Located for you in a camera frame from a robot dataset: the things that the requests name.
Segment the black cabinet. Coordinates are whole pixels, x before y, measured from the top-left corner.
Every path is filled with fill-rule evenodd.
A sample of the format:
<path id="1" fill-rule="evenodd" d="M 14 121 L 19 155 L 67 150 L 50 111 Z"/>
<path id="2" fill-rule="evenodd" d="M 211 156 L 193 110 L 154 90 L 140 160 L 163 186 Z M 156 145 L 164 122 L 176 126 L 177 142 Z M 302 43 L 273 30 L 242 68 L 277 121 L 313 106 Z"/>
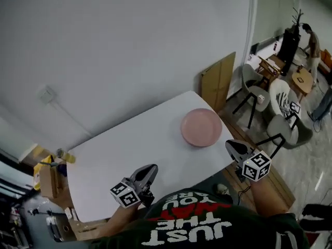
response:
<path id="1" fill-rule="evenodd" d="M 281 75 L 286 76 L 295 53 L 297 51 L 301 36 L 297 33 L 294 34 L 291 29 L 286 29 L 283 34 L 283 41 L 277 57 L 285 63 L 281 70 Z"/>

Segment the grey chair black legs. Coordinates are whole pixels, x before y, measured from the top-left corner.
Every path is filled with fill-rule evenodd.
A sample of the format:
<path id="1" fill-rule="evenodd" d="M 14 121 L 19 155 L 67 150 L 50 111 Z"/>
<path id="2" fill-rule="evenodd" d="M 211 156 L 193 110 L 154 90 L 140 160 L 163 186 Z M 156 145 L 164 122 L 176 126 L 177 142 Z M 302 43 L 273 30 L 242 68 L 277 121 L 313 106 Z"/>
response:
<path id="1" fill-rule="evenodd" d="M 247 125 L 247 128 L 250 129 L 255 112 L 262 113 L 270 103 L 270 95 L 268 93 L 269 80 L 257 73 L 250 64 L 244 64 L 241 67 L 241 79 L 242 91 L 246 96 L 232 113 L 235 114 L 245 103 L 248 103 L 252 107 Z M 265 97 L 262 104 L 257 103 L 257 96 L 260 94 Z"/>
<path id="2" fill-rule="evenodd" d="M 292 133 L 295 127 L 298 130 L 298 136 L 294 142 Z M 292 113 L 286 118 L 282 115 L 275 115 L 269 122 L 266 133 L 268 138 L 255 145 L 260 146 L 273 142 L 276 149 L 270 155 L 270 158 L 273 158 L 282 147 L 288 150 L 294 149 L 308 143 L 313 137 L 313 131 L 301 121 L 296 113 Z"/>

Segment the white chair zebra cushion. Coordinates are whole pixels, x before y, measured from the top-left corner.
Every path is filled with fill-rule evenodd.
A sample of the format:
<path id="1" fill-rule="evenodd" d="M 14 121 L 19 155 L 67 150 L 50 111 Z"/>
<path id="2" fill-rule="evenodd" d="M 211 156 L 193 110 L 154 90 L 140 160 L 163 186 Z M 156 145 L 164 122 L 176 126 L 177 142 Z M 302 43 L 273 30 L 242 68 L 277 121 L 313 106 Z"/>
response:
<path id="1" fill-rule="evenodd" d="M 275 79 L 270 84 L 269 95 L 270 103 L 264 110 L 264 116 L 268 120 L 271 120 L 276 115 L 286 117 L 293 113 L 289 107 L 291 102 L 295 102 L 300 105 L 296 93 L 290 88 L 286 81 L 281 79 Z"/>

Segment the pink big plate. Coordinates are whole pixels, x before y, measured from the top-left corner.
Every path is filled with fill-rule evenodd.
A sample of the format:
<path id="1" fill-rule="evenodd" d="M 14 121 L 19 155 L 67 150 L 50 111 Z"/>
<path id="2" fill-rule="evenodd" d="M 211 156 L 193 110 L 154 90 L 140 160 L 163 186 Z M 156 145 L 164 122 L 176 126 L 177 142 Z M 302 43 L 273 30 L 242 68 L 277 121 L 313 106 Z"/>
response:
<path id="1" fill-rule="evenodd" d="M 210 109 L 196 108 L 181 122 L 183 139 L 194 147 L 209 147 L 220 138 L 223 125 L 220 117 Z"/>

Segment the small brown cardboard box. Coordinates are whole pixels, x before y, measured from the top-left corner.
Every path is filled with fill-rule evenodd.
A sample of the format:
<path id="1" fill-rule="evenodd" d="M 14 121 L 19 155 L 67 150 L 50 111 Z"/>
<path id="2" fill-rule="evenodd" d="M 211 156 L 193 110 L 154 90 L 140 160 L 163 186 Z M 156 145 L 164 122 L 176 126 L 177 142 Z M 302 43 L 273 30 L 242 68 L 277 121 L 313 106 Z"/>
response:
<path id="1" fill-rule="evenodd" d="M 44 167 L 40 171 L 40 193 L 46 198 L 55 198 L 67 186 L 67 177 L 59 174 L 57 167 Z"/>

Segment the black tripod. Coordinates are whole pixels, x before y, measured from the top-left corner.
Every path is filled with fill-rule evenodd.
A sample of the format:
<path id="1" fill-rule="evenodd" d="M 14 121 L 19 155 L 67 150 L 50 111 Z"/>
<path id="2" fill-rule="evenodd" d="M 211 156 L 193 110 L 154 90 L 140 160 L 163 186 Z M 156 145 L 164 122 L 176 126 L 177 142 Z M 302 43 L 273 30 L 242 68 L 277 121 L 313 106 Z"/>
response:
<path id="1" fill-rule="evenodd" d="M 32 215 L 32 216 L 35 216 L 35 215 L 48 215 L 48 216 L 52 216 L 53 215 L 53 213 L 52 213 L 52 211 L 50 211 L 50 210 L 47 210 L 47 211 L 45 211 L 45 212 L 41 212 L 39 209 L 37 209 L 37 208 L 35 208 L 35 209 L 29 209 L 28 211 L 27 211 L 30 215 Z"/>

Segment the person's right forearm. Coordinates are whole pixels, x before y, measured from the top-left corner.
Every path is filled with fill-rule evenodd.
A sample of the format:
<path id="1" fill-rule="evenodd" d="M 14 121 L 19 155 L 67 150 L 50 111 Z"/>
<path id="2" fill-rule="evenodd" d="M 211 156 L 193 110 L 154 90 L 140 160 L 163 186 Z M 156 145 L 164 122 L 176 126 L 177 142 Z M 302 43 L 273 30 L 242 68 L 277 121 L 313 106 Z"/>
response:
<path id="1" fill-rule="evenodd" d="M 251 192 L 258 214 L 271 217 L 288 212 L 287 206 L 265 177 L 257 182 L 251 181 Z"/>

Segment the white wall pipes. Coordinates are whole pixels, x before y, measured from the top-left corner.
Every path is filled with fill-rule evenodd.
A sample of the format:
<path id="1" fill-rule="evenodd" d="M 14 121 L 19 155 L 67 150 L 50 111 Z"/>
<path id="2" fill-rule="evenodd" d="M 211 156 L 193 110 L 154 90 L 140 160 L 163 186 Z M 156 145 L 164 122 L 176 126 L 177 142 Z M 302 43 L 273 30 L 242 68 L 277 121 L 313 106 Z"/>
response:
<path id="1" fill-rule="evenodd" d="M 247 34 L 246 34 L 246 41 L 245 41 L 245 47 L 244 47 L 244 52 L 243 52 L 242 64 L 245 64 L 247 62 L 249 55 L 250 55 L 250 49 L 252 46 L 254 29 L 255 29 L 257 3 L 258 3 L 258 0 L 249 0 Z"/>

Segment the round wooden coffee table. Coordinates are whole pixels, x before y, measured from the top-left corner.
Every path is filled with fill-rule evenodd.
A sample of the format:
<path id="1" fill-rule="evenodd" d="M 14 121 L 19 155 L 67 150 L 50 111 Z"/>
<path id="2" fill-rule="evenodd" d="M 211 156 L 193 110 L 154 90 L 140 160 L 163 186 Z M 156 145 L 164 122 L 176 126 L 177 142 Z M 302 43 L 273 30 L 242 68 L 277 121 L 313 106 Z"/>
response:
<path id="1" fill-rule="evenodd" d="M 312 90 L 313 77 L 302 65 L 292 74 L 293 85 L 299 92 L 299 102 Z"/>

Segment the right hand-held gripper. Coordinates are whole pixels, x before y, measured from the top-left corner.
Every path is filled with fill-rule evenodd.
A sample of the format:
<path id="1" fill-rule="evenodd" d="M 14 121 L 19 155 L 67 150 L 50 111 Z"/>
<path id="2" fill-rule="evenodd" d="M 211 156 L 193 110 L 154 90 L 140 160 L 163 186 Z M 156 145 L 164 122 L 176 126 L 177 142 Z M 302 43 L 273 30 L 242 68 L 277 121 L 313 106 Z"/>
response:
<path id="1" fill-rule="evenodd" d="M 264 151 L 253 154 L 254 148 L 241 140 L 226 140 L 225 148 L 232 160 L 238 163 L 236 175 L 241 182 L 246 179 L 257 182 L 269 173 L 271 159 Z"/>

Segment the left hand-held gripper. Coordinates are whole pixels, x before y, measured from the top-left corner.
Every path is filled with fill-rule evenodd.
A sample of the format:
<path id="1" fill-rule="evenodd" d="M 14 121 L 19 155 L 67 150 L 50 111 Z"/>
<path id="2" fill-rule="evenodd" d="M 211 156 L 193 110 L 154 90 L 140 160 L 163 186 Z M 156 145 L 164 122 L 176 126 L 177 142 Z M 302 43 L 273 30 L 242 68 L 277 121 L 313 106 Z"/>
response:
<path id="1" fill-rule="evenodd" d="M 155 199 L 150 191 L 150 185 L 154 182 L 157 173 L 158 166 L 156 164 L 140 167 L 129 178 L 123 178 L 112 187 L 110 193 L 123 208 L 129 208 L 136 204 L 149 207 Z"/>

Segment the flat cardboard sheet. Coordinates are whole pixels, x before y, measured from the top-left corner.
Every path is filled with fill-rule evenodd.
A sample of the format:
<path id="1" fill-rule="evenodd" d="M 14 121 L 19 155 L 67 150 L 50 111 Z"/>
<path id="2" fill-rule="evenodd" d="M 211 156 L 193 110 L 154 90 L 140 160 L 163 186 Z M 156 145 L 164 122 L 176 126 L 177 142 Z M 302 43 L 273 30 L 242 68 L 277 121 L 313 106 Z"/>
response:
<path id="1" fill-rule="evenodd" d="M 236 53 L 220 59 L 201 74 L 200 96 L 212 110 L 219 113 L 226 104 Z"/>

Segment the person's left forearm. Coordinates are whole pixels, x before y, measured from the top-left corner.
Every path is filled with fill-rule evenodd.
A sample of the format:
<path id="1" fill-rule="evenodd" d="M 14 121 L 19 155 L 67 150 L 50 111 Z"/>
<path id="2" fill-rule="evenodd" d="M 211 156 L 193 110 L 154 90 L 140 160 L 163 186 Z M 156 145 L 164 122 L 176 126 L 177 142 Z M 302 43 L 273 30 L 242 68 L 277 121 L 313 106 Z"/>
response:
<path id="1" fill-rule="evenodd" d="M 99 230 L 99 238 L 111 237 L 122 232 L 137 218 L 140 203 L 128 208 L 119 207 L 108 222 Z"/>

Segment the silver suitcase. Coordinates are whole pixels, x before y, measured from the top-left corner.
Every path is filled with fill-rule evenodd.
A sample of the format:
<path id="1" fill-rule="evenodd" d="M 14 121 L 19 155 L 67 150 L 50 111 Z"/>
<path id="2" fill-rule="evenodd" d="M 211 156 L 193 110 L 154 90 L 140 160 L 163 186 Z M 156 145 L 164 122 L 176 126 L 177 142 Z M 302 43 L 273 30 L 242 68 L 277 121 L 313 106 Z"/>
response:
<path id="1" fill-rule="evenodd" d="M 56 242 L 63 242 L 64 239 L 62 237 L 56 218 L 54 216 L 46 217 L 46 224 L 49 234 L 53 240 Z"/>

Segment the wooden side table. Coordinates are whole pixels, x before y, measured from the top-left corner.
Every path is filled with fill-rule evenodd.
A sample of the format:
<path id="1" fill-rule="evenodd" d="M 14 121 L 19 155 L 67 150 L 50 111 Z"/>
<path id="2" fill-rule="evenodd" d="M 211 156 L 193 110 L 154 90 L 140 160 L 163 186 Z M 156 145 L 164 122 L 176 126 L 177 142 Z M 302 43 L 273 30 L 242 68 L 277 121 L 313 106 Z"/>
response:
<path id="1" fill-rule="evenodd" d="M 274 81 L 281 74 L 282 69 L 285 66 L 285 62 L 279 59 L 275 54 L 269 58 L 264 59 L 258 56 L 260 59 L 257 73 L 266 77 L 270 82 Z"/>

